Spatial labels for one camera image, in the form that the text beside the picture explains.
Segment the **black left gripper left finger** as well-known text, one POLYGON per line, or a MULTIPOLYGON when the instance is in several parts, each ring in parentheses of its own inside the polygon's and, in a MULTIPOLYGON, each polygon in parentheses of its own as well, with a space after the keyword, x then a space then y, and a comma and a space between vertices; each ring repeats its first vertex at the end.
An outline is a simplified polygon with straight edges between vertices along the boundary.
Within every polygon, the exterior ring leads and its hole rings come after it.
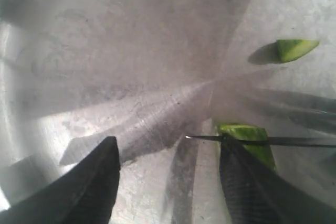
POLYGON ((109 223, 119 181, 117 139, 108 136, 68 173, 1 212, 1 223, 109 223))

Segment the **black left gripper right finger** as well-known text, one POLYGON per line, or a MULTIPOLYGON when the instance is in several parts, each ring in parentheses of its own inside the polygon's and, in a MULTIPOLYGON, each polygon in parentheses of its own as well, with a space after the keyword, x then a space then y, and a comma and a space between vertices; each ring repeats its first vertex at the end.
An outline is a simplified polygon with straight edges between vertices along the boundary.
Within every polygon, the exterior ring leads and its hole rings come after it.
POLYGON ((335 223, 335 208, 282 179, 233 137, 220 141, 220 182, 232 223, 335 223))

